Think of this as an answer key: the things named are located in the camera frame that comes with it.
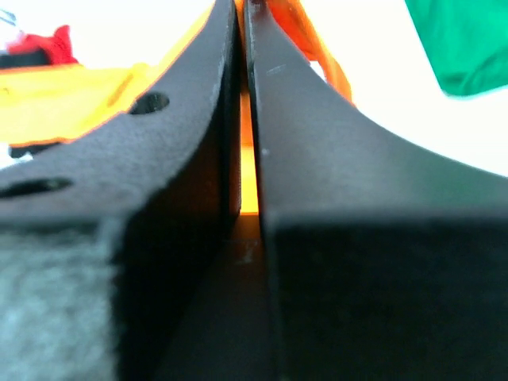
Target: hole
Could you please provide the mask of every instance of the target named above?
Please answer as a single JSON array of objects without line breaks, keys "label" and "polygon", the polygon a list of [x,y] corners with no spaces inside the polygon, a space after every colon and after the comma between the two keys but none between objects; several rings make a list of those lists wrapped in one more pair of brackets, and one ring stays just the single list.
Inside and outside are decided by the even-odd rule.
[{"label": "hole", "polygon": [[61,191],[70,185],[72,185],[72,181],[63,178],[22,181],[0,189],[0,198],[15,198],[30,196],[31,194]]},{"label": "hole", "polygon": [[136,100],[133,108],[129,111],[131,115],[145,115],[161,111],[169,105],[169,98],[159,92],[149,92]]}]

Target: red fabric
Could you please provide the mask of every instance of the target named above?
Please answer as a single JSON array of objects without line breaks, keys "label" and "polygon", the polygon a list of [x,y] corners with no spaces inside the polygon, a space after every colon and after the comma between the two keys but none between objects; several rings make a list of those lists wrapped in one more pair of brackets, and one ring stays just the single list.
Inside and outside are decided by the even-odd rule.
[{"label": "red fabric", "polygon": [[8,46],[9,54],[22,54],[43,49],[51,65],[77,64],[78,60],[72,56],[69,25],[60,26],[52,37],[41,37],[26,34],[20,42]]}]

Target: white background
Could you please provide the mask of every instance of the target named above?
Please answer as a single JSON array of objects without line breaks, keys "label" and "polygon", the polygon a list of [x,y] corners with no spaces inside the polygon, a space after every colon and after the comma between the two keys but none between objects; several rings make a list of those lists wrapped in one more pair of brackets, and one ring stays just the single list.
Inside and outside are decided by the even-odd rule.
[{"label": "white background", "polygon": [[[71,26],[75,57],[93,67],[156,63],[213,0],[0,0],[27,33]],[[348,76],[356,105],[423,147],[508,175],[508,91],[445,96],[404,0],[302,0]]]}]

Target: green fabric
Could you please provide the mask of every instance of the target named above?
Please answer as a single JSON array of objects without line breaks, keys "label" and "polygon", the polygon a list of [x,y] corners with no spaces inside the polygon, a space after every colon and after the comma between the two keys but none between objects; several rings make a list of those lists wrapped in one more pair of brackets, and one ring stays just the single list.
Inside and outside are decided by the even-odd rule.
[{"label": "green fabric", "polygon": [[406,0],[406,6],[445,93],[476,95],[508,84],[508,0]]}]

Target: orange cloth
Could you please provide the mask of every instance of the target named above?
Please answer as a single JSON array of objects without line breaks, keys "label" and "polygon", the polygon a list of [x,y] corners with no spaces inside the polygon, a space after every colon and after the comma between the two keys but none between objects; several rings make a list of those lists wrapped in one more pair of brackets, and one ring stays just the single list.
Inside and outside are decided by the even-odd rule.
[{"label": "orange cloth", "polygon": [[[235,0],[244,42],[244,0]],[[315,32],[299,0],[267,0],[274,19],[308,60],[319,62],[327,82],[352,101],[341,67]],[[128,112],[202,30],[208,9],[161,60],[130,69],[88,70],[78,64],[4,70],[0,74],[0,142],[13,147],[71,142]],[[257,213],[256,169],[246,70],[241,91],[242,213]]]}]

